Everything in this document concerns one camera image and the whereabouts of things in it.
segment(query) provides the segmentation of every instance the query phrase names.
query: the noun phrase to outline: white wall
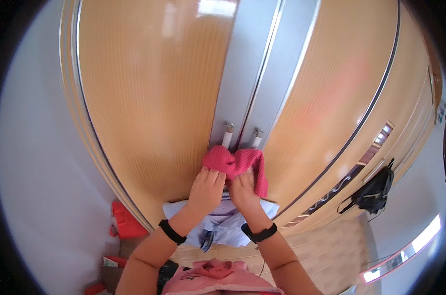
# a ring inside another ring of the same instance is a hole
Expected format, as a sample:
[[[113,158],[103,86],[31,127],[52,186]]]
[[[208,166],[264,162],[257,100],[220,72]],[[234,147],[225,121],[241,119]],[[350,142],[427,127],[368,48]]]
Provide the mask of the white wall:
[[[10,65],[0,101],[0,199],[20,254],[48,294],[98,279],[115,196],[69,116],[59,66],[62,2],[49,1]]]
[[[443,88],[446,100],[446,87]],[[385,213],[371,221],[378,257],[391,255],[420,234],[439,213],[446,221],[446,184],[443,164],[444,122],[436,125],[410,170],[389,192]],[[408,292],[434,253],[435,242],[380,280],[385,295]]]

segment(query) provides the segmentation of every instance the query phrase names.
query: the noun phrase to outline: red plastic bag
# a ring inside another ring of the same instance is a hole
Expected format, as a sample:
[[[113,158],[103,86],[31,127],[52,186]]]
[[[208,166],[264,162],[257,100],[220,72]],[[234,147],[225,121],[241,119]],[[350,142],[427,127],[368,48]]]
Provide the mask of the red plastic bag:
[[[120,202],[112,203],[112,212],[116,218],[117,234],[120,239],[132,239],[139,236],[145,236],[149,232],[128,212],[125,206]],[[116,236],[112,228],[110,235]]]

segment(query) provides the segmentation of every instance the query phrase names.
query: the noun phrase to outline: pink cloth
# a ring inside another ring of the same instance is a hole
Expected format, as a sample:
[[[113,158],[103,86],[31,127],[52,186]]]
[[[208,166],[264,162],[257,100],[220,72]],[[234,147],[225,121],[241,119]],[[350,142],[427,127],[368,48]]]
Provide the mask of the pink cloth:
[[[283,295],[284,292],[246,270],[242,261],[219,261],[216,258],[194,262],[194,268],[180,267],[166,283],[163,295],[199,295],[216,290],[256,292],[260,295]]]
[[[226,179],[233,180],[252,166],[255,177],[254,192],[261,198],[267,197],[269,183],[264,173],[264,156],[261,150],[241,149],[231,154],[224,146],[214,145],[203,157],[202,163],[212,169],[226,173]]]

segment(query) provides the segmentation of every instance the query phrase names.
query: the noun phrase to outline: black bag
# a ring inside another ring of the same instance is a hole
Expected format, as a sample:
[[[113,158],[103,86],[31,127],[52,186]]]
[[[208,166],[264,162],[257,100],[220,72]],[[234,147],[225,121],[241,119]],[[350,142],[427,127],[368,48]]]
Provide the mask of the black bag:
[[[392,171],[393,160],[388,166],[382,168],[371,180],[363,185],[358,191],[353,193],[350,197],[345,199],[341,204],[351,198],[351,202],[343,210],[338,213],[343,214],[354,205],[359,206],[359,209],[365,209],[369,213],[377,214],[382,210],[387,203],[387,194],[393,183],[394,173]]]

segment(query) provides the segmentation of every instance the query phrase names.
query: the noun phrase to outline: tiled floor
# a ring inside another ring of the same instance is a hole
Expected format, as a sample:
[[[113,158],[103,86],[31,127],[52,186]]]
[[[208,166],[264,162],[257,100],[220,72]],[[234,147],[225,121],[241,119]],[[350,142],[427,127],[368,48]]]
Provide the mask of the tiled floor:
[[[336,295],[352,285],[357,285],[357,295],[375,294],[374,287],[364,285],[359,278],[361,268],[369,259],[360,220],[334,222],[286,239],[315,285],[324,294]],[[261,273],[262,278],[273,284],[270,271],[267,266],[263,268],[264,261],[255,248],[253,243],[240,248],[214,245],[207,253],[203,253],[197,248],[180,246],[171,259],[189,267],[194,261],[213,257],[242,260],[248,264],[251,272]]]

